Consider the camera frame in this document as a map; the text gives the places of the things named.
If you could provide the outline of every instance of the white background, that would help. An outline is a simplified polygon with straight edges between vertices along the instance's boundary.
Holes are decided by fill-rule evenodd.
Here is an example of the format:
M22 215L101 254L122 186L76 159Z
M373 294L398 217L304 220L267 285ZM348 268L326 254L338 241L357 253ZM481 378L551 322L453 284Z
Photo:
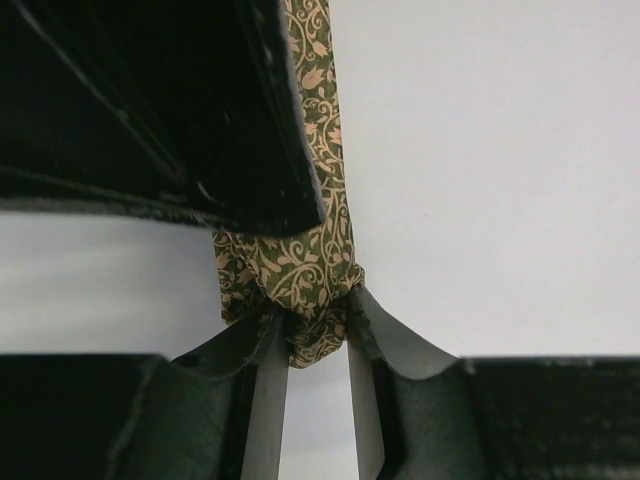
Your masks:
M458 355L640 353L634 0L332 0L357 253ZM178 355L221 327L207 232L0 216L0 351ZM355 480L346 349L291 371L281 478Z

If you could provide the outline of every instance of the green floral fabric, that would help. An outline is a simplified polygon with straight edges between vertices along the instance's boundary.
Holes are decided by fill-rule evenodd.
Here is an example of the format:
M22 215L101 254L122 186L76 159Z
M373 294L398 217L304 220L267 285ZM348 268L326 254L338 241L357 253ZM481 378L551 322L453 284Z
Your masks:
M222 318L243 318L265 296L296 315L287 328L290 364L305 368L342 344L345 296L363 283L355 263L327 0L282 0L305 129L328 219L288 239L215 232Z

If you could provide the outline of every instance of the white wall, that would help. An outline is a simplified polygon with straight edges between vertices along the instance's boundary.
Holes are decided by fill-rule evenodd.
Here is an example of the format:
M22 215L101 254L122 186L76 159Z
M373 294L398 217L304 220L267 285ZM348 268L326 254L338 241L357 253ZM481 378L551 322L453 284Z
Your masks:
M456 354L640 353L638 3L331 2L380 302ZM1 215L0 351L177 355L214 271L203 231ZM284 480L356 479L345 350L290 374Z
M640 352L640 8L333 0L357 254L456 354Z

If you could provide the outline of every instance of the patterned fabric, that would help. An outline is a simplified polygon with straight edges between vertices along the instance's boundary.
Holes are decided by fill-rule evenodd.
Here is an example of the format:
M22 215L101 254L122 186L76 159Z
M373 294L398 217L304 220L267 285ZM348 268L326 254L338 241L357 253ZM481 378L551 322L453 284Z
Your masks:
M290 364L305 368L340 348L345 297L364 282L364 272L354 259L327 0L282 1L328 219L285 240L215 232L213 243L225 323L240 320L268 296L296 314L286 327Z

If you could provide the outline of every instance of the paisley pattern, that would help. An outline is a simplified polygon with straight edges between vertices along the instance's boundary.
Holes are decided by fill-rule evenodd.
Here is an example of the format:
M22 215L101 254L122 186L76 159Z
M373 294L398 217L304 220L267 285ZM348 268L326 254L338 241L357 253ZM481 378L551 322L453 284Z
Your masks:
M355 263L342 163L342 137L327 0L282 0L295 73L327 222L285 240L215 232L213 243L228 325L268 296L291 310L290 364L308 367L340 348L345 297L364 282Z

